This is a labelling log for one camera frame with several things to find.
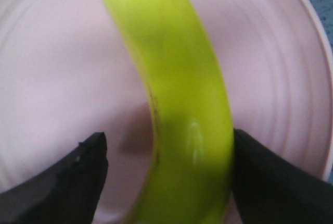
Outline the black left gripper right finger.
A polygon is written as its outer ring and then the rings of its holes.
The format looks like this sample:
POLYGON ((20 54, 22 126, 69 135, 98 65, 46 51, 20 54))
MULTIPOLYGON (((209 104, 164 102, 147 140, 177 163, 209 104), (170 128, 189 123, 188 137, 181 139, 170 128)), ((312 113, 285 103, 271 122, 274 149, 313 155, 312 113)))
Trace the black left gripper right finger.
POLYGON ((233 195, 243 223, 332 223, 332 185, 236 129, 233 195))

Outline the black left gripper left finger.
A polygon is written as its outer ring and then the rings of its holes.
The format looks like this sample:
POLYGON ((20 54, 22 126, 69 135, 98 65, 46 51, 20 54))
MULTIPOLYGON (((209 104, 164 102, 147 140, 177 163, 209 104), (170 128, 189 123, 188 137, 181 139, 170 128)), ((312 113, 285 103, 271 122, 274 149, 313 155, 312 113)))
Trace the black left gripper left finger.
POLYGON ((1 193, 1 223, 92 223, 107 171, 106 137, 97 132, 37 176, 1 193))

